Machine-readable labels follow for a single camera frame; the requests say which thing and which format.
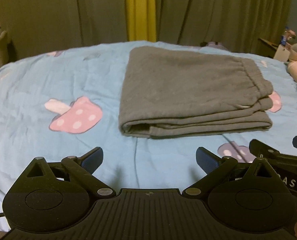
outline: white polka dot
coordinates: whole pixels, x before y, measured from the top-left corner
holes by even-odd
[[[93,121],[95,118],[96,118],[96,115],[92,114],[92,115],[90,115],[90,117],[89,117],[89,121]]]
[[[73,128],[74,128],[74,129],[78,129],[78,128],[81,127],[81,125],[82,125],[82,123],[81,123],[80,121],[77,121],[77,122],[75,122],[75,123],[73,124]]]
[[[224,150],[224,155],[232,156],[232,152],[230,150]]]
[[[59,120],[57,120],[56,124],[58,126],[62,126],[64,124],[64,120],[63,119],[59,119]]]
[[[75,112],[75,114],[77,114],[77,115],[80,115],[80,114],[82,114],[83,113],[83,110],[82,109],[78,109],[76,112]]]

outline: curtain fold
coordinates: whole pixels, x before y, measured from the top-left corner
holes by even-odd
[[[156,41],[155,0],[125,0],[129,41]]]
[[[157,0],[157,37],[190,46],[218,41],[231,51],[252,52],[258,38],[278,42],[290,1]]]

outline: bedsheet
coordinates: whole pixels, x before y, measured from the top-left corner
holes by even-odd
[[[129,52],[139,46],[253,59],[281,97],[282,108],[268,112],[272,128],[171,139],[123,136],[118,130],[121,88]],[[83,133],[51,130],[56,114],[44,104],[55,98],[70,105],[81,97],[101,108],[101,120]],[[146,41],[101,44],[26,58],[0,69],[0,210],[4,195],[36,156],[58,162],[100,146],[104,160],[94,176],[115,190],[124,187],[182,191],[205,175],[195,161],[200,146],[221,155],[225,145],[234,142],[245,152],[249,142],[256,138],[282,153],[297,155],[297,149],[292,146],[294,136],[297,136],[297,84],[285,71],[285,65],[273,59],[210,47]],[[0,229],[5,228],[7,224],[1,219]]]

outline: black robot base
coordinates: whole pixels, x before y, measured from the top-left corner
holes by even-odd
[[[293,140],[297,147],[297,138]],[[252,140],[253,163],[200,147],[206,176],[185,189],[121,189],[94,176],[97,147],[60,163],[36,157],[3,201],[4,240],[295,240],[297,157]]]

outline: fabric fold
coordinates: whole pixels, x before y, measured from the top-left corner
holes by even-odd
[[[130,52],[119,128],[148,138],[267,130],[272,92],[251,59],[139,47]]]

